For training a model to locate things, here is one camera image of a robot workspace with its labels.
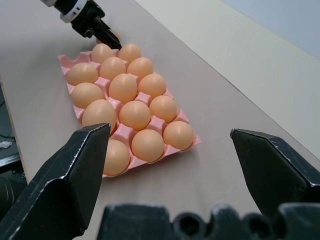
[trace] table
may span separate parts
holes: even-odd
[[[24,8],[17,9],[23,21],[15,25],[19,31],[13,31],[17,19],[9,26],[1,23],[5,35],[0,42],[0,73],[30,180],[80,127],[57,55],[74,58],[91,50],[94,40],[77,35],[59,21],[57,11],[40,2],[16,2]],[[89,229],[77,239],[94,239],[104,207],[114,203],[163,204],[171,219],[191,211],[208,220],[210,209],[218,203],[233,205],[241,215],[258,211],[229,137],[232,128],[282,137],[320,169],[311,153],[136,2],[97,3],[106,12],[104,20],[122,36],[122,43],[138,44],[142,55],[153,60],[155,71],[167,79],[202,144],[119,177],[104,178]],[[9,7],[1,9],[0,16],[9,16]],[[27,14],[30,9],[42,11]]]

